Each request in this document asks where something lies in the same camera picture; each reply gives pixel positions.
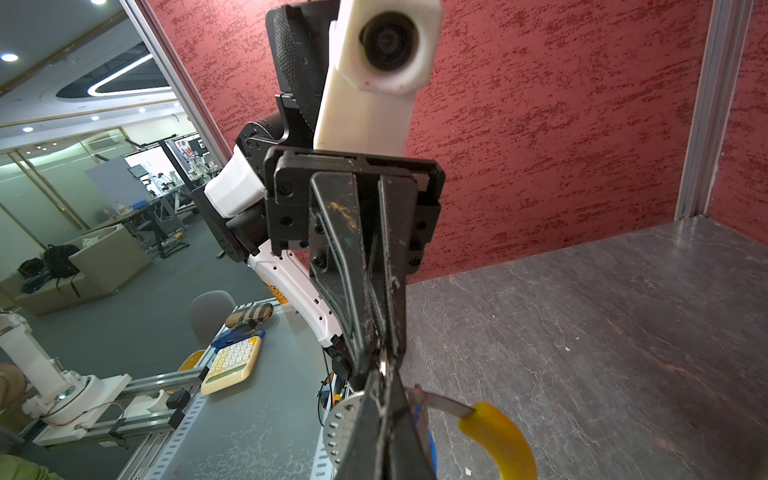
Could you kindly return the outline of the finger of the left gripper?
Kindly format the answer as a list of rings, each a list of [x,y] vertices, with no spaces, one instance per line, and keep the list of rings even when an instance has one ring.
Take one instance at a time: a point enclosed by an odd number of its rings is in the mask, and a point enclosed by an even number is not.
[[[382,176],[374,232],[372,288],[381,355],[393,368],[406,351],[406,276],[418,190],[411,178]]]
[[[352,173],[316,173],[310,193],[313,282],[341,325],[353,374],[366,376],[380,350],[372,284],[378,202]]]

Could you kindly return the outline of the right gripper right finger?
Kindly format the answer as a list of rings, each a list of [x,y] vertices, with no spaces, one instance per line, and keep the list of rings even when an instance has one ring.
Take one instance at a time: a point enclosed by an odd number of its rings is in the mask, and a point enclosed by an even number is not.
[[[384,479],[435,479],[414,425],[406,390],[398,374],[388,392],[383,440]]]

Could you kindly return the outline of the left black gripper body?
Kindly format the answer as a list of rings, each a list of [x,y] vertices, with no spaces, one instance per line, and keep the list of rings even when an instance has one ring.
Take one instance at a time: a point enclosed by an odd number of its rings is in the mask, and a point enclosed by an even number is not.
[[[310,180],[319,172],[352,173],[361,188],[378,202],[382,176],[411,178],[418,190],[409,249],[407,276],[418,271],[426,245],[432,240],[441,212],[445,173],[432,160],[328,152],[275,146],[264,160],[269,237],[275,252],[310,252],[313,225],[310,215]]]

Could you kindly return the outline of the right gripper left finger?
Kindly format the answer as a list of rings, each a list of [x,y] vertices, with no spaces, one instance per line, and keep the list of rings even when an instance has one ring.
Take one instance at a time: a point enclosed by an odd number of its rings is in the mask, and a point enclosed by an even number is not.
[[[336,479],[382,479],[385,377],[369,374],[365,389],[333,407],[333,465]]]

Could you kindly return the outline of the blue key tag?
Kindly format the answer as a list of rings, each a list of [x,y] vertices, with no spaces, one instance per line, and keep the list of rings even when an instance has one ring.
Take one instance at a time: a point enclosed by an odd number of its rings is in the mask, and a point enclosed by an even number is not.
[[[438,457],[433,432],[428,430],[429,459],[434,474],[438,473]]]

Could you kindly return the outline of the large perforated keyring yellow segment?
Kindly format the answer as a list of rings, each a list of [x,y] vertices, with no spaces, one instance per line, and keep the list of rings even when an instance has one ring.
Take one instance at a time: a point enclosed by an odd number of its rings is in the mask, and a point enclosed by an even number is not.
[[[458,428],[464,436],[479,444],[495,462],[501,479],[538,477],[536,461],[529,443],[514,422],[493,405],[480,402],[469,406],[424,391],[419,386],[405,390],[414,425],[428,459],[429,411],[436,409],[457,419]],[[321,439],[328,461],[333,465],[333,408],[325,421]]]

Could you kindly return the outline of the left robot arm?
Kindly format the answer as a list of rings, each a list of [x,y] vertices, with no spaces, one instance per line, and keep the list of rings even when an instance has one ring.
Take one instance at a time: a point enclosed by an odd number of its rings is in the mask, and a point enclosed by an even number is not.
[[[223,251],[286,297],[357,386],[405,357],[406,283],[441,212],[443,169],[405,144],[442,20],[438,1],[268,11],[277,108],[193,193]]]

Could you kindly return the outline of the neighbouring white robot base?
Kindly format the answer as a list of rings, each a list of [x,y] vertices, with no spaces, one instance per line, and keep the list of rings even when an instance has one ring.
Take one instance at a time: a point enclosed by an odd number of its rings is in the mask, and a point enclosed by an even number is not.
[[[42,447],[84,439],[132,381],[128,374],[102,379],[62,368],[34,339],[27,320],[8,311],[1,313],[1,349],[20,370],[22,385],[36,391],[22,411],[45,424],[34,439]]]

